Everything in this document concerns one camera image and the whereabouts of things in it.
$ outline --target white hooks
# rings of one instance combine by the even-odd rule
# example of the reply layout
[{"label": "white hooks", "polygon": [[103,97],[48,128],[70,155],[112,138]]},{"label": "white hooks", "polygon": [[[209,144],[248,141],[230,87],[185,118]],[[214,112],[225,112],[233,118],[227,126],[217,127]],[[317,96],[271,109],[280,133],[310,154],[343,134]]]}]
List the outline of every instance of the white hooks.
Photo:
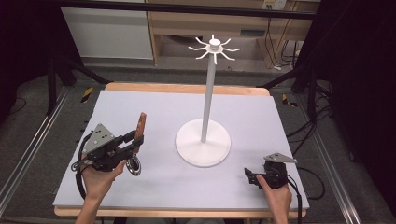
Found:
[{"label": "white hooks", "polygon": [[206,44],[206,43],[202,42],[198,37],[195,37],[195,39],[198,41],[198,43],[200,43],[202,45],[205,45],[205,47],[204,48],[198,48],[198,49],[189,47],[189,49],[192,49],[192,50],[206,49],[206,53],[204,53],[201,57],[198,57],[196,59],[203,59],[206,56],[206,54],[211,53],[214,56],[215,64],[218,64],[217,55],[219,53],[222,54],[224,56],[224,58],[226,58],[228,60],[231,60],[231,61],[235,61],[235,59],[232,59],[232,58],[228,57],[227,55],[225,55],[223,53],[224,50],[227,50],[227,51],[230,51],[230,52],[234,52],[234,51],[240,50],[240,49],[225,49],[223,47],[223,45],[226,45],[226,44],[228,44],[230,42],[231,38],[228,39],[226,42],[224,42],[222,44],[221,44],[221,42],[218,39],[215,39],[214,35],[212,35],[212,38],[209,40],[209,44]]}]

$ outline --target wrist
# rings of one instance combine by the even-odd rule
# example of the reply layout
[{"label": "wrist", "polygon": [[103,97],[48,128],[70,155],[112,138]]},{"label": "wrist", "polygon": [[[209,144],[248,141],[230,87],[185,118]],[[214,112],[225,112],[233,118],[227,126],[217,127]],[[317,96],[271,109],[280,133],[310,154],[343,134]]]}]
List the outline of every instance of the wrist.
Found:
[{"label": "wrist", "polygon": [[93,207],[93,208],[99,207],[102,200],[103,200],[102,198],[91,197],[90,195],[87,195],[84,200],[84,205],[88,205],[89,207]]},{"label": "wrist", "polygon": [[288,217],[274,214],[274,222],[275,224],[288,224]]}]

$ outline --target human hand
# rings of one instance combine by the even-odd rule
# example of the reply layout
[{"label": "human hand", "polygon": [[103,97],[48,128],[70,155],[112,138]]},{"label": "human hand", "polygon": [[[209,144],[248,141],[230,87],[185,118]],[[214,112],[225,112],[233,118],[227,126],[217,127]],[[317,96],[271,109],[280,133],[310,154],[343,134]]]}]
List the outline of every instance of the human hand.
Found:
[{"label": "human hand", "polygon": [[286,184],[279,189],[271,189],[267,184],[267,181],[261,175],[257,175],[262,189],[265,193],[265,197],[270,207],[270,211],[273,214],[274,221],[276,224],[288,223],[288,213],[291,204],[291,192],[289,186]]},{"label": "human hand", "polygon": [[85,188],[87,190],[86,200],[101,202],[110,190],[115,178],[122,174],[125,163],[126,161],[121,161],[111,172],[97,171],[91,166],[86,167],[82,172]]},{"label": "human hand", "polygon": [[93,223],[95,221],[100,203],[110,190],[115,178],[122,174],[125,163],[126,161],[121,161],[116,169],[111,172],[97,171],[91,166],[82,167],[82,177],[87,196],[78,214],[77,224]]}]

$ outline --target white stand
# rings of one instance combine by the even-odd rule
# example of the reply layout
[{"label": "white stand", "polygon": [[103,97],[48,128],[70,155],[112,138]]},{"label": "white stand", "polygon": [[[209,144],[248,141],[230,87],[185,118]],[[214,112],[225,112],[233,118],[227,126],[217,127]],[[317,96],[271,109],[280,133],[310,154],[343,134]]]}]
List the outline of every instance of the white stand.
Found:
[{"label": "white stand", "polygon": [[183,125],[177,133],[176,146],[180,156],[188,163],[198,167],[210,167],[223,161],[231,149],[231,138],[227,130],[215,121],[209,120],[217,54],[221,53],[228,60],[234,59],[227,57],[223,53],[225,48],[222,45],[227,44],[230,39],[224,44],[221,44],[213,35],[209,44],[200,41],[198,38],[196,39],[199,43],[205,45],[205,48],[200,49],[206,50],[206,53],[197,59],[202,59],[207,53],[210,53],[207,68],[204,118],[195,119]]}]

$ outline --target white cabinet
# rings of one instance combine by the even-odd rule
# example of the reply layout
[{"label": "white cabinet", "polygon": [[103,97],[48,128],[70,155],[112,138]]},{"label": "white cabinet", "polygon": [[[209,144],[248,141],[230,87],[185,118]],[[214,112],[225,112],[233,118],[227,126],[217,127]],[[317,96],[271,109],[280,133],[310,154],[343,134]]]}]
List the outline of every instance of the white cabinet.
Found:
[{"label": "white cabinet", "polygon": [[145,11],[69,7],[62,11],[82,58],[153,59]]}]

